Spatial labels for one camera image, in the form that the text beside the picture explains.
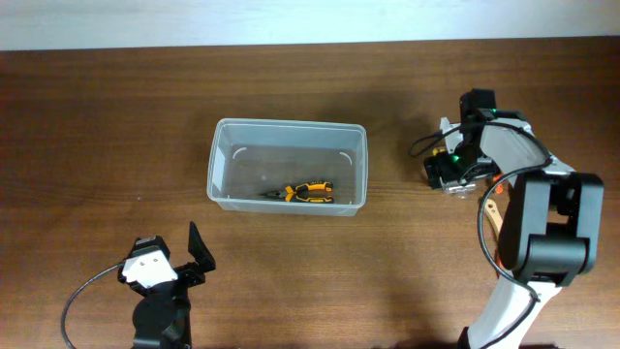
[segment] plastic bin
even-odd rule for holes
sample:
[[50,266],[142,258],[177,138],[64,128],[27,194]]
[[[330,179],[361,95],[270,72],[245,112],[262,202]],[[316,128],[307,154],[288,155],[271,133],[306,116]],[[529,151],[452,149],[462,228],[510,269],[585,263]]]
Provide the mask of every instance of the plastic bin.
[[[227,210],[353,216],[366,201],[367,178],[360,125],[226,118],[215,130],[206,193]],[[313,180],[333,183],[333,204],[260,196]]]

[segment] white wall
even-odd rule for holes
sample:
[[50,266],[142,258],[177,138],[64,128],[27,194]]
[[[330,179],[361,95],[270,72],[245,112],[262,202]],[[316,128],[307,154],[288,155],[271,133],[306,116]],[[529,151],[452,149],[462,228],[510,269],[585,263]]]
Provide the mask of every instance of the white wall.
[[620,0],[0,0],[0,49],[620,34]]

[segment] wooden table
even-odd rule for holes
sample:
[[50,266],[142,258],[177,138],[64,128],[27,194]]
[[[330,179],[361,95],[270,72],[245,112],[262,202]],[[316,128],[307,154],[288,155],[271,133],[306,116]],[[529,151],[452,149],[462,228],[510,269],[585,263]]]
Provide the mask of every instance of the wooden table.
[[[0,55],[2,348],[62,348],[59,317],[136,237],[190,260],[193,220],[217,260],[192,289],[197,348],[425,348],[454,342],[495,285],[477,196],[431,191],[409,144],[494,88],[560,159],[605,182],[597,266],[524,342],[620,341],[620,39],[459,41]],[[205,194],[217,121],[358,123],[368,134],[357,216],[223,211]],[[286,227],[295,226],[294,230]],[[68,320],[80,348],[128,348],[140,296],[107,276]]]

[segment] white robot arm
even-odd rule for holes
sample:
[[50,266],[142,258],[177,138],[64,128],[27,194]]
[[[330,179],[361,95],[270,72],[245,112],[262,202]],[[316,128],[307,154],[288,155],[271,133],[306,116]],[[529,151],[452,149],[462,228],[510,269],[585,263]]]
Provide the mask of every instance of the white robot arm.
[[[461,122],[442,118],[437,140],[426,148],[446,140],[446,151],[424,160],[429,185],[457,193],[503,173],[499,181],[511,184],[511,200],[498,241],[506,270],[488,254],[481,231],[482,208],[499,183],[480,204],[480,246],[504,276],[480,318],[463,330],[458,348],[514,349],[543,306],[594,267],[603,183],[549,153],[519,111],[497,110],[493,91],[474,89],[460,106]],[[550,210],[567,216],[567,223],[547,222]]]

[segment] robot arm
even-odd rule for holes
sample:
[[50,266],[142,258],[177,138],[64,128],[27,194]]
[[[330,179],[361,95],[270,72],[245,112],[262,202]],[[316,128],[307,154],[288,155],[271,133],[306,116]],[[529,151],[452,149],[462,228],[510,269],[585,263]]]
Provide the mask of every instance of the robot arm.
[[134,349],[190,349],[190,300],[187,290],[204,283],[204,274],[215,270],[215,260],[190,222],[188,250],[196,262],[173,268],[170,251],[161,237],[136,240],[118,273],[144,297],[134,310]]
[[[431,187],[469,191],[478,179],[546,164],[508,178],[511,200],[498,241],[502,265],[536,292],[536,302],[500,277],[482,316],[459,338],[459,348],[517,348],[546,302],[594,267],[603,183],[548,153],[519,111],[497,110],[493,91],[474,89],[460,106],[460,123],[440,124],[446,151],[424,160]],[[548,222],[551,210],[566,223]]]

